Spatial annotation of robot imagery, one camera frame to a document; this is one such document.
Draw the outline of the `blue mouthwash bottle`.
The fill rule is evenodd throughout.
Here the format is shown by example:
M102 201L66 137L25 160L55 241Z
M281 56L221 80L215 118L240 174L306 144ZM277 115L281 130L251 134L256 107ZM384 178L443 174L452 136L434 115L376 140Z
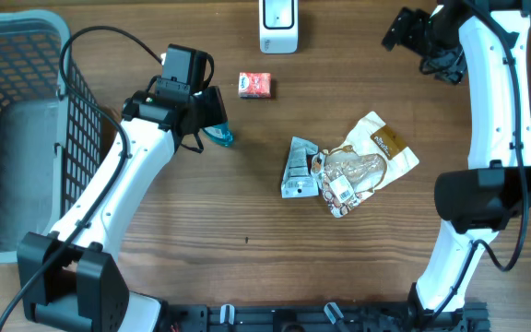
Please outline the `blue mouthwash bottle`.
M230 147L232 143L234 142L234 136L232 132L230 131L228 123L209 126L209 127L203 128L202 131L213 142L223 147Z

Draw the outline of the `small red packet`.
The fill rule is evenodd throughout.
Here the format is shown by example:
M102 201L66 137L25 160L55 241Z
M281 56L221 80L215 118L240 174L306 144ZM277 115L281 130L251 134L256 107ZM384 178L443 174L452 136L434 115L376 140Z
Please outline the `small red packet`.
M241 72L239 74L238 95L245 99L267 99L272 96L270 73Z

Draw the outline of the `clear bag with printed card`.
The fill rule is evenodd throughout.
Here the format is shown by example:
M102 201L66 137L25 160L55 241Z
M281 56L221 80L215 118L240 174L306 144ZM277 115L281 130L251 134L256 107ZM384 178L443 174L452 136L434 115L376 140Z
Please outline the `clear bag with printed card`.
M283 198L303 198L318 195L318 184L311 176L309 159L319 152L313 142L294 136L280 186Z

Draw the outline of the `white box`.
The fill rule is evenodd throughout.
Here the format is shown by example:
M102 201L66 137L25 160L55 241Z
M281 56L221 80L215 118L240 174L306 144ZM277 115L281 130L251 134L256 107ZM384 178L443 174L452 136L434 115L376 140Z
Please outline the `white box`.
M339 147L312 157L311 176L331 214L342 218L418 164L404 138L370 112Z

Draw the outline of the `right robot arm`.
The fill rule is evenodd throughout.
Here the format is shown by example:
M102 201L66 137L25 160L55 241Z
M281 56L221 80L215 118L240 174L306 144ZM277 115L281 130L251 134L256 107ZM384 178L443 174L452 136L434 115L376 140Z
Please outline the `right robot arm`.
M525 245L531 209L531 110L527 39L531 0L449 0L434 11L403 8L383 37L420 58L422 74L469 82L472 132L467 167L441 174L434 202L441 226L431 259L412 285L407 326L417 331L476 327L483 313L466 288L492 241L519 219L508 272Z

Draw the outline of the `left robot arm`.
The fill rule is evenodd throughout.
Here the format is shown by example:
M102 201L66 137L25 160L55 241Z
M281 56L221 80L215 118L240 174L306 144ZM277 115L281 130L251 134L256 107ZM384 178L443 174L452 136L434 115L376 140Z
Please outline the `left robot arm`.
M171 44L153 91L124 103L117 136L76 203L46 235L18 247L25 317L64 331L167 331L169 305L129 290L116 260L128 226L184 136L221 125L227 115L211 85L214 60Z

